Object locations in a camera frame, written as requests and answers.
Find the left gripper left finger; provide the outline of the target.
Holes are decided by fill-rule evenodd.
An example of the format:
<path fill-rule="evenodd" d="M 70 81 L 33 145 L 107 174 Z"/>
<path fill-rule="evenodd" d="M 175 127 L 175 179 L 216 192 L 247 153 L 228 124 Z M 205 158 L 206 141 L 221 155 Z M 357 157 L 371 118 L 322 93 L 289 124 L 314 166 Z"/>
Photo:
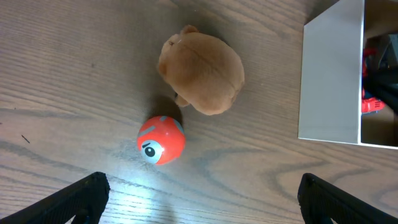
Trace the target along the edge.
<path fill-rule="evenodd" d="M 98 223 L 109 200 L 103 172 L 89 176 L 1 219 L 1 223 Z"/>

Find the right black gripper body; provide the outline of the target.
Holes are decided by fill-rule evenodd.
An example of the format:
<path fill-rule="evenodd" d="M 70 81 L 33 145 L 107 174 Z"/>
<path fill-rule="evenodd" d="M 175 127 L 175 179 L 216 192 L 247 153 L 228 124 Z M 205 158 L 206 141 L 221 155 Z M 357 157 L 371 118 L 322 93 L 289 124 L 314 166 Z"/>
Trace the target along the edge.
<path fill-rule="evenodd" d="M 365 91 L 397 114 L 397 34 L 368 39 L 363 56 L 366 65 L 363 79 Z"/>

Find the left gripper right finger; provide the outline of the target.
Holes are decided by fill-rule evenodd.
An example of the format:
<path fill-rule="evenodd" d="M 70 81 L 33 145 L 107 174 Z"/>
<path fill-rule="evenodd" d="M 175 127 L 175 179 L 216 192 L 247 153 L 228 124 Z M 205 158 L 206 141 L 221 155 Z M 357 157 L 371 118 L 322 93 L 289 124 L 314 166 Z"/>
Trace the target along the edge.
<path fill-rule="evenodd" d="M 297 199 L 306 224 L 397 224 L 396 217 L 311 173 L 302 176 Z"/>

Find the red toy ball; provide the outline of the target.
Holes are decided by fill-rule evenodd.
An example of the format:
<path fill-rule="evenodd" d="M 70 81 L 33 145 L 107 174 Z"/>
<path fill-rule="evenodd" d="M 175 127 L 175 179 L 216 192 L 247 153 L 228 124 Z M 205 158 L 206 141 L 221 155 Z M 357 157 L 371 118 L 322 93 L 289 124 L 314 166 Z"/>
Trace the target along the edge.
<path fill-rule="evenodd" d="M 179 158 L 185 149 L 182 125 L 170 116 L 148 119 L 137 135 L 137 148 L 145 161 L 164 165 Z"/>

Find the brown plush toy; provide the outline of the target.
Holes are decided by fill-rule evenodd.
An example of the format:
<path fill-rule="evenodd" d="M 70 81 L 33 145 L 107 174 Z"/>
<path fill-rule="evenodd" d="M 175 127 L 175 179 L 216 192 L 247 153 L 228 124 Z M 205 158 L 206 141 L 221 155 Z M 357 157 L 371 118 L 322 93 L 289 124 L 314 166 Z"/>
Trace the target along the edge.
<path fill-rule="evenodd" d="M 245 82 L 240 56 L 221 39 L 186 25 L 159 55 L 158 71 L 180 107 L 211 116 L 230 109 Z"/>

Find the red toy fire truck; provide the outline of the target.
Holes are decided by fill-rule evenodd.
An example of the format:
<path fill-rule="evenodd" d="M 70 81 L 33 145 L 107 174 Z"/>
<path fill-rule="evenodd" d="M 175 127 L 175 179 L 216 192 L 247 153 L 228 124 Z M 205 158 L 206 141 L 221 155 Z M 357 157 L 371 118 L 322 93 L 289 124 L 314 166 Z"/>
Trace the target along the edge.
<path fill-rule="evenodd" d="M 363 50 L 363 62 L 362 62 L 362 81 L 368 75 L 368 69 L 371 67 L 371 59 L 376 55 L 376 49 L 366 48 Z M 374 97 L 370 92 L 364 89 L 362 85 L 361 92 L 361 112 L 362 114 L 373 114 L 378 113 L 385 107 L 385 104 Z"/>

